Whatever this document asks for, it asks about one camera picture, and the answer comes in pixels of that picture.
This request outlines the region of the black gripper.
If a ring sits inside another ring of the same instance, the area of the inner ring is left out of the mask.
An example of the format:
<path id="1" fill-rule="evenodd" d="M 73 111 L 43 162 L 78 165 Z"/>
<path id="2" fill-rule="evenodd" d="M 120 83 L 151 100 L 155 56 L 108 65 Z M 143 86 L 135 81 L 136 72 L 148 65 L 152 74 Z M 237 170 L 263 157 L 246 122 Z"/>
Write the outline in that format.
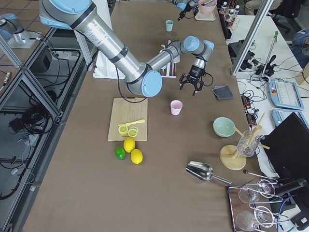
<path id="1" fill-rule="evenodd" d="M 180 21 L 184 17 L 185 17 L 185 11 L 181 11 L 179 13 L 179 17 L 177 20 Z M 193 95 L 192 95 L 192 96 L 195 96 L 199 91 L 203 89 L 204 82 L 201 81 L 200 78 L 202 77 L 204 72 L 205 72 L 204 68 L 193 65 L 188 75 L 186 74 L 181 75 L 179 79 L 180 90 L 182 90 L 185 84 L 190 83 L 195 88 Z"/>

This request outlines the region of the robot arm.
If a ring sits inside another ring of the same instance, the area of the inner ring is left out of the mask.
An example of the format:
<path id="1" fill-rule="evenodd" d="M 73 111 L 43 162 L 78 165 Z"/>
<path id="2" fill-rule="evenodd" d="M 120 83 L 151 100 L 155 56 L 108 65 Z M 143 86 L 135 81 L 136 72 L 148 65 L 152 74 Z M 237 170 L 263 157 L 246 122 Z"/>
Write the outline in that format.
<path id="1" fill-rule="evenodd" d="M 91 0 L 41 0 L 40 19 L 49 27 L 75 30 L 84 35 L 124 75 L 125 86 L 133 94 L 153 97 L 162 88 L 159 70 L 176 57 L 191 53 L 196 59 L 190 75 L 201 76 L 213 50 L 214 43 L 188 36 L 183 41 L 171 42 L 149 62 L 139 62 L 128 47 L 101 19 Z"/>
<path id="2" fill-rule="evenodd" d="M 175 5 L 181 12 L 178 17 L 178 21 L 182 20 L 187 12 L 193 11 L 193 17 L 198 13 L 198 1 L 197 0 L 168 0 L 171 4 Z"/>

